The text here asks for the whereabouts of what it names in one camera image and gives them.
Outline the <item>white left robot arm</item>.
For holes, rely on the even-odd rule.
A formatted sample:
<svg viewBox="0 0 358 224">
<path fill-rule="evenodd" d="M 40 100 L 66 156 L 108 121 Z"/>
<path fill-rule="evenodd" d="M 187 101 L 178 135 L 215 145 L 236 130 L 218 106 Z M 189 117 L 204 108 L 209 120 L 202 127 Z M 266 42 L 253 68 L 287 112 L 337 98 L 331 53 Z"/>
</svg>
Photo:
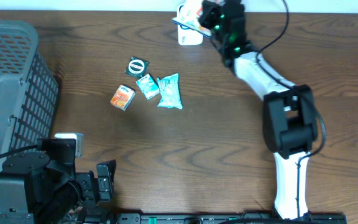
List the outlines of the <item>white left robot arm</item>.
<svg viewBox="0 0 358 224">
<path fill-rule="evenodd" d="M 76 139 L 38 139 L 0 155 L 0 224 L 114 224 L 100 202 L 114 192 L 116 161 L 99 163 L 96 172 L 77 172 Z"/>
</svg>

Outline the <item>teal wet wipes pack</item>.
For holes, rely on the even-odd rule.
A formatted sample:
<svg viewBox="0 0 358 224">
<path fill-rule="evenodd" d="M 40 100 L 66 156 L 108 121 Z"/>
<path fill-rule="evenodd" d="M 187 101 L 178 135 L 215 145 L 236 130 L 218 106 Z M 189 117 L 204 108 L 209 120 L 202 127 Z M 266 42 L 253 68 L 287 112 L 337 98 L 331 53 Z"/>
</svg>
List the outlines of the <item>teal wet wipes pack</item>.
<svg viewBox="0 0 358 224">
<path fill-rule="evenodd" d="M 161 100 L 157 105 L 158 107 L 183 109 L 178 81 L 178 73 L 157 79 L 157 85 L 161 94 Z"/>
</svg>

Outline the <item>orange tissue pack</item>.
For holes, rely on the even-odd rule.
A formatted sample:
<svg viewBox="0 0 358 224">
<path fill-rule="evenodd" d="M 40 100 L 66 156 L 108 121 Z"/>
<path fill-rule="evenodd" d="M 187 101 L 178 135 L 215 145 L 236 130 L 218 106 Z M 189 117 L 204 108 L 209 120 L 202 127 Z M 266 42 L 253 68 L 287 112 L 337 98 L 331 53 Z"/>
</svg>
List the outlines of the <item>orange tissue pack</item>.
<svg viewBox="0 0 358 224">
<path fill-rule="evenodd" d="M 135 91 L 133 89 L 125 85 L 119 85 L 115 94 L 110 99 L 110 104 L 125 111 L 134 97 Z"/>
</svg>

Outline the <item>small teal tissue pack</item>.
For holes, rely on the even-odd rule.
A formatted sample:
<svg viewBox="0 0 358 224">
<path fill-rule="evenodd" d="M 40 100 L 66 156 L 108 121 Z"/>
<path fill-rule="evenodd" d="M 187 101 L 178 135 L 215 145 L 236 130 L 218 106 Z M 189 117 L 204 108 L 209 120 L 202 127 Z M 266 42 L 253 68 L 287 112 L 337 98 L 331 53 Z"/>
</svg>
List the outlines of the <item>small teal tissue pack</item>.
<svg viewBox="0 0 358 224">
<path fill-rule="evenodd" d="M 158 85 L 149 73 L 138 79 L 136 84 L 147 100 L 155 97 L 160 93 Z"/>
</svg>

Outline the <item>dark green round-logo packet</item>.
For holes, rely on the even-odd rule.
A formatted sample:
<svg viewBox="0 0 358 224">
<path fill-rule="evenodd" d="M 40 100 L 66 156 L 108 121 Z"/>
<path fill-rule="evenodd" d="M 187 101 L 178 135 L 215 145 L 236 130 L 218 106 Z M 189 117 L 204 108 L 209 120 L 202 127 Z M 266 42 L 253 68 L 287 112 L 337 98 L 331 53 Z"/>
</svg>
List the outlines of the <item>dark green round-logo packet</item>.
<svg viewBox="0 0 358 224">
<path fill-rule="evenodd" d="M 131 57 L 129 64 L 126 67 L 126 75 L 137 79 L 146 75 L 149 62 L 138 57 Z"/>
</svg>

